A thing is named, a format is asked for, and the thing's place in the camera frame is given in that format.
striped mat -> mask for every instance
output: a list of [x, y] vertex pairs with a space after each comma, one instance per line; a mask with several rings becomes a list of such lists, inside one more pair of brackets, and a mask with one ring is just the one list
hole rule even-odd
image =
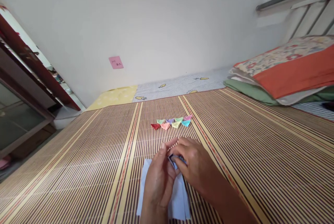
[[[189, 114], [188, 128], [150, 126]], [[203, 143], [259, 223], [334, 222], [334, 124], [225, 88], [83, 113], [0, 185], [0, 224], [138, 223], [144, 159], [175, 136]], [[221, 223], [186, 190], [187, 223]]]

yellow bedsheet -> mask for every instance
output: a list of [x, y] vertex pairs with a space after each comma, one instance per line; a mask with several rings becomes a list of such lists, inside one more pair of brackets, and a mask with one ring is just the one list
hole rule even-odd
[[131, 103], [138, 85], [112, 89], [102, 93], [86, 111], [101, 109], [106, 106]]

paper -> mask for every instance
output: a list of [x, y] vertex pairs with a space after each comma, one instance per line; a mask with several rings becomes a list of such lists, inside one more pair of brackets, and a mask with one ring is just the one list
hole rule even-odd
[[191, 115], [188, 115], [186, 117], [183, 117], [183, 120], [184, 121], [187, 121], [187, 120], [190, 120], [192, 118], [192, 114]]
[[173, 128], [178, 128], [180, 124], [181, 124], [181, 121], [173, 122], [172, 127]]
[[[147, 171], [149, 169], [151, 162], [152, 160], [148, 160], [148, 159], [145, 159], [144, 161], [142, 177], [140, 181], [140, 193], [139, 193], [138, 208], [137, 208], [137, 215], [139, 216], [141, 215], [141, 212], [142, 212], [145, 179], [146, 179]], [[168, 205], [168, 217], [170, 219], [174, 218], [174, 219], [179, 219], [182, 221], [190, 219], [190, 208], [189, 208], [188, 195], [185, 189], [182, 174], [179, 174], [175, 178], [172, 197]]]
[[164, 124], [166, 122], [166, 120], [157, 120], [158, 124]]
[[158, 128], [160, 128], [160, 124], [151, 124], [152, 128], [154, 128], [155, 130], [157, 130]]
[[163, 129], [167, 130], [167, 129], [170, 127], [170, 124], [167, 122], [167, 123], [164, 123], [164, 124], [160, 124], [160, 126], [161, 126]]
[[166, 122], [169, 122], [170, 124], [172, 124], [174, 122], [174, 119], [169, 119], [169, 120], [166, 119]]
[[113, 69], [124, 68], [119, 56], [109, 57], [109, 61]]
[[189, 124], [190, 124], [191, 120], [188, 120], [188, 121], [182, 121], [182, 125], [185, 126], [185, 127], [188, 127]]
[[170, 156], [168, 156], [168, 160], [169, 162], [172, 164], [172, 166], [174, 167], [174, 169], [177, 169], [177, 165], [175, 162], [172, 161], [173, 157], [178, 157], [180, 160], [182, 160], [185, 164], [187, 164], [187, 162], [184, 160], [184, 158], [182, 156], [177, 156], [177, 155], [173, 155], [171, 154]]

pink origami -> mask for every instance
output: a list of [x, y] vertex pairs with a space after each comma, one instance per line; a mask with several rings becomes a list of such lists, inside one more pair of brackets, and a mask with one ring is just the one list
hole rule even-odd
[[169, 124], [169, 122], [167, 122], [167, 123], [164, 123], [164, 124], [160, 124], [160, 126], [161, 126], [163, 129], [167, 130], [167, 129], [170, 127], [170, 124]]
[[192, 114], [191, 114], [191, 115], [188, 115], [188, 116], [186, 116], [186, 117], [184, 117], [183, 120], [186, 121], [186, 120], [190, 120], [191, 118], [192, 118]]
[[154, 128], [155, 130], [157, 130], [158, 128], [160, 128], [160, 124], [151, 124], [152, 128]]

wrist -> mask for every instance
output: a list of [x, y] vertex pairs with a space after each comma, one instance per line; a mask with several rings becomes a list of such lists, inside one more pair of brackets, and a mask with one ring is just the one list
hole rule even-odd
[[140, 223], [168, 223], [168, 208], [155, 204], [144, 204], [140, 216]]

